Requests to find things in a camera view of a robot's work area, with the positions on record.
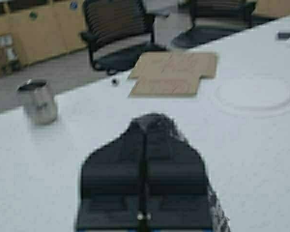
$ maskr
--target cardboard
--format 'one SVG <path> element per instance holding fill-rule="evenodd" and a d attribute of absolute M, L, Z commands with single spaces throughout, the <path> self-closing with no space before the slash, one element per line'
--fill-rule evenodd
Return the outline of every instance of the cardboard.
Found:
<path fill-rule="evenodd" d="M 214 77 L 216 62 L 215 53 L 147 52 L 141 55 L 128 78 L 146 78 L 158 73 Z"/>
<path fill-rule="evenodd" d="M 214 78 L 215 53 L 145 53 L 129 79 L 138 78 L 130 96 L 191 96 L 201 78 Z"/>
<path fill-rule="evenodd" d="M 133 87 L 130 95 L 138 96 L 190 96 L 197 93 L 200 77 L 176 78 L 140 78 Z"/>
<path fill-rule="evenodd" d="M 254 15 L 270 18 L 290 15 L 290 0 L 258 0 Z"/>

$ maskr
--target chair armrest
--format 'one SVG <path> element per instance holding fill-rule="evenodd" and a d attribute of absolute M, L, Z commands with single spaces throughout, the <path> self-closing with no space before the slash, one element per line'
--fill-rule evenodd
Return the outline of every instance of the chair armrest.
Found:
<path fill-rule="evenodd" d="M 81 36 L 82 40 L 87 42 L 88 44 L 95 43 L 98 39 L 94 34 L 88 32 L 88 31 L 82 31 L 80 33 L 80 36 Z"/>
<path fill-rule="evenodd" d="M 256 4 L 256 1 L 246 2 L 240 7 L 240 10 L 243 10 L 247 15 L 251 15 L 256 9 Z"/>
<path fill-rule="evenodd" d="M 169 11 L 150 11 L 147 12 L 147 15 L 153 16 L 153 17 L 160 17 L 160 18 L 168 18 L 170 16 Z"/>

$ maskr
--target circular mark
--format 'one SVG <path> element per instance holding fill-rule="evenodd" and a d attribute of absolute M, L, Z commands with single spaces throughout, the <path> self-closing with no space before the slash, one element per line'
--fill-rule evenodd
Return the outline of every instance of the circular mark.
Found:
<path fill-rule="evenodd" d="M 75 11 L 77 8 L 78 8 L 78 4 L 77 4 L 77 2 L 72 1 L 72 2 L 70 3 L 70 9 Z"/>
<path fill-rule="evenodd" d="M 290 110 L 290 86 L 262 76 L 232 79 L 215 90 L 214 102 L 231 114 L 274 116 Z"/>
<path fill-rule="evenodd" d="M 30 17 L 31 20 L 36 20 L 37 17 L 38 17 L 38 14 L 35 13 L 35 12 L 31 12 L 31 13 L 29 14 L 29 17 Z"/>

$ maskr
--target chair backrest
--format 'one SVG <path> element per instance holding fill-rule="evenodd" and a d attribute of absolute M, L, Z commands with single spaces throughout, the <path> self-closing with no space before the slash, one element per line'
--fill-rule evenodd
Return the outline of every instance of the chair backrest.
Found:
<path fill-rule="evenodd" d="M 233 16 L 246 0 L 192 0 L 190 14 L 193 19 L 198 16 Z"/>
<path fill-rule="evenodd" d="M 142 0 L 86 0 L 83 8 L 88 29 L 98 38 L 96 49 L 152 30 Z"/>

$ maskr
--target chair seat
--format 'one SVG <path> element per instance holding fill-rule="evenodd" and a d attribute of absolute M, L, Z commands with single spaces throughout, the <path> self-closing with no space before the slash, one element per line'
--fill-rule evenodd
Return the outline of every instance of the chair seat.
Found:
<path fill-rule="evenodd" d="M 192 48 L 201 44 L 232 35 L 244 29 L 227 29 L 210 26 L 197 26 L 185 31 L 172 40 L 172 45 L 181 48 Z"/>
<path fill-rule="evenodd" d="M 95 62 L 99 67 L 99 71 L 126 71 L 134 67 L 142 53 L 155 51 L 166 51 L 166 48 L 146 42 L 110 53 L 95 60 Z"/>

